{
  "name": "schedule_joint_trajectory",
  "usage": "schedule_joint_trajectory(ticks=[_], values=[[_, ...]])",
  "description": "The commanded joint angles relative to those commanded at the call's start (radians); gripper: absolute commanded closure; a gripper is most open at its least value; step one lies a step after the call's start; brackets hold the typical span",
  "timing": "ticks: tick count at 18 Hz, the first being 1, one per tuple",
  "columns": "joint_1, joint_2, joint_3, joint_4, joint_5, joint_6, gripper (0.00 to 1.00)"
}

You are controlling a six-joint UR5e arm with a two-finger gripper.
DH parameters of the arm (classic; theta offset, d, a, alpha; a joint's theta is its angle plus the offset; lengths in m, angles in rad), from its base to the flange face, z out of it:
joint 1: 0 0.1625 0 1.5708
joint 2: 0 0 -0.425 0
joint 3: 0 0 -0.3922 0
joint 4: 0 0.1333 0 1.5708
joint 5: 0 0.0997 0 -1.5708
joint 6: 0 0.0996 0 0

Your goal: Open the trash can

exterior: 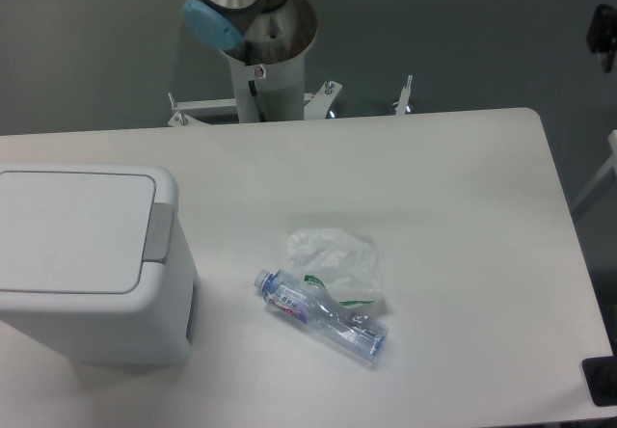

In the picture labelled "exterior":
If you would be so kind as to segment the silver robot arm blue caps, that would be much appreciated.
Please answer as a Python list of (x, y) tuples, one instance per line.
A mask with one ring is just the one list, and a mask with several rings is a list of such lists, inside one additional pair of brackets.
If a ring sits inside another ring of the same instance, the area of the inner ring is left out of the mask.
[(357, 59), (398, 55), (408, 40), (419, 57), (445, 60), (484, 45), (539, 42), (557, 51), (575, 34), (605, 66), (616, 39), (615, 8), (590, 0), (186, 0), (182, 16), (226, 60), (235, 82), (267, 88), (303, 79), (319, 35)]

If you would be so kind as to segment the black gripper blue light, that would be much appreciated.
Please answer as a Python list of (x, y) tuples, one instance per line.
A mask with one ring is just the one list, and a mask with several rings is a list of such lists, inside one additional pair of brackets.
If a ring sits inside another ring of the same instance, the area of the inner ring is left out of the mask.
[(594, 10), (586, 43), (601, 61), (604, 72), (611, 72), (616, 59), (616, 8), (601, 4)]

